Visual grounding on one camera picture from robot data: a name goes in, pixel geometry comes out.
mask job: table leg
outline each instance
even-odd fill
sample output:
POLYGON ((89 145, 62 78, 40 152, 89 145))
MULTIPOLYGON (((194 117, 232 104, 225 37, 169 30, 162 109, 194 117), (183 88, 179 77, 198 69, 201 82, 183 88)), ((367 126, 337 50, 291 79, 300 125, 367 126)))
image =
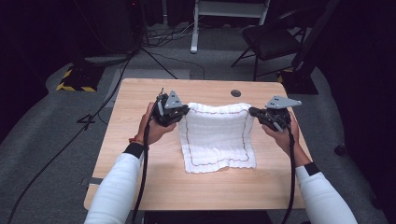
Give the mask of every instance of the table leg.
POLYGON ((194 10, 194 29, 192 32, 191 41, 191 53, 196 53, 198 51, 198 15, 199 15, 199 0, 195 0, 195 10, 194 10))

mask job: white towel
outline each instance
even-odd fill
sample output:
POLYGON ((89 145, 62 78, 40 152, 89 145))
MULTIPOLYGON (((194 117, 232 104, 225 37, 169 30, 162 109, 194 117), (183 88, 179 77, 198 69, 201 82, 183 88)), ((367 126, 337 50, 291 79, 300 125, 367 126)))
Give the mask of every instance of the white towel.
POLYGON ((208 173, 223 167, 255 168, 250 144, 254 118, 250 105, 210 106, 189 103, 178 124, 186 172, 208 173))

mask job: chair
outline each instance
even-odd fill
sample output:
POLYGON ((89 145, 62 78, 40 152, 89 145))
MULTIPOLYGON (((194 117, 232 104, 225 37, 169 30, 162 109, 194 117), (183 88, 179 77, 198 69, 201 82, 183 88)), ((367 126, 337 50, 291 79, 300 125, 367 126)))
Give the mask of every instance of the chair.
POLYGON ((307 29, 313 27, 316 20, 323 14, 325 6, 306 7, 289 11, 273 21, 249 27, 242 32, 242 36, 247 42, 248 48, 239 56, 239 58, 231 65, 234 67, 239 60, 256 56, 254 63, 254 76, 261 77, 280 71, 286 68, 295 67, 295 64, 286 68, 280 68, 272 72, 257 74, 259 59, 268 61, 271 59, 283 57, 293 53, 298 53, 305 41, 307 29), (299 27, 300 30, 296 34, 291 34, 288 29, 299 27), (301 40, 298 41, 296 36, 300 35, 301 40), (253 54, 245 56, 250 50, 253 54))

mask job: gray mat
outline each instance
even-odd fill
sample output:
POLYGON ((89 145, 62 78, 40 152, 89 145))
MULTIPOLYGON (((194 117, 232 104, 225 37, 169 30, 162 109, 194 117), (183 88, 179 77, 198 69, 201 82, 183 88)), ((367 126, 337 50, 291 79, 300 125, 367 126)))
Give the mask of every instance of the gray mat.
MULTIPOLYGON (((187 69, 177 69, 170 71, 178 79, 190 79, 190 70, 187 69)), ((148 70, 148 69, 125 69, 123 78, 161 78, 161 79, 174 79, 170 74, 163 70, 148 70)), ((108 89, 106 99, 116 88, 117 82, 120 79, 120 71, 117 71, 114 75, 113 81, 111 82, 110 88, 108 89)), ((106 107, 114 107, 117 99, 120 87, 117 88, 116 93, 111 97, 110 101, 107 103, 106 107)))

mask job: towel stitching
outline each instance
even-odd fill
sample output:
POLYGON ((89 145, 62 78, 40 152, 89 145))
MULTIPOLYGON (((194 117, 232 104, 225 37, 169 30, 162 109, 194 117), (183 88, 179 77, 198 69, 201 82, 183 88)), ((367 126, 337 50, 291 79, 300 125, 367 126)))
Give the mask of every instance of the towel stitching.
POLYGON ((249 155, 248 155, 248 151, 246 150, 246 145, 245 145, 245 129, 246 129, 246 127, 247 127, 247 121, 248 121, 248 111, 247 111, 246 109, 242 109, 242 110, 236 111, 236 112, 227 112, 227 113, 205 112, 205 111, 199 111, 199 110, 196 110, 196 109, 193 109, 193 108, 192 108, 191 110, 194 111, 195 113, 212 114, 212 115, 213 115, 213 114, 220 114, 220 115, 223 115, 223 114, 239 114, 239 113, 241 113, 241 112, 243 112, 243 111, 247 112, 247 115, 245 116, 245 122, 244 122, 244 131, 242 131, 242 143, 243 143, 243 145, 244 145, 243 149, 245 150, 245 155, 247 156, 247 159, 246 159, 246 160, 234 160, 234 159, 226 159, 226 158, 224 158, 224 159, 219 160, 219 161, 216 161, 216 162, 210 162, 210 163, 204 163, 204 164, 202 164, 202 163, 200 163, 200 164, 194 164, 194 162, 193 162, 193 157, 192 157, 192 154, 191 154, 190 140, 189 140, 189 125, 188 125, 188 121, 187 121, 187 118, 186 118, 186 140, 187 140, 187 144, 188 144, 188 146, 189 146, 191 164, 192 164, 193 166, 214 165, 214 164, 216 164, 216 163, 219 163, 220 161, 225 161, 225 160, 228 160, 228 161, 249 161, 250 157, 249 157, 249 155))

